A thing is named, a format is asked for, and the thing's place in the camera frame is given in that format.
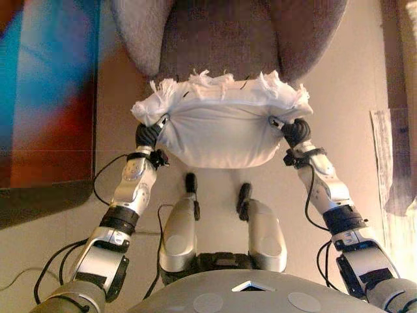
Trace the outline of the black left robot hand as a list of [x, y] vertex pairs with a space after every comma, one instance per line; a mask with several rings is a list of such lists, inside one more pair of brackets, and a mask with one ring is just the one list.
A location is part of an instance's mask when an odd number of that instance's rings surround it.
[[150, 147], [154, 149], [158, 138], [170, 120], [168, 114], [164, 114], [161, 118], [153, 125], [146, 126], [139, 124], [136, 129], [136, 147]]

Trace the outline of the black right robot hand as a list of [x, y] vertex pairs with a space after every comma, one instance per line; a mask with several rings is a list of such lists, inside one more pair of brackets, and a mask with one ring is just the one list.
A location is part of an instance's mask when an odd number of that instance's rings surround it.
[[270, 116], [268, 120], [271, 126], [280, 130], [290, 148], [311, 139], [311, 129], [303, 118], [297, 118], [293, 123], [284, 123], [274, 116]]

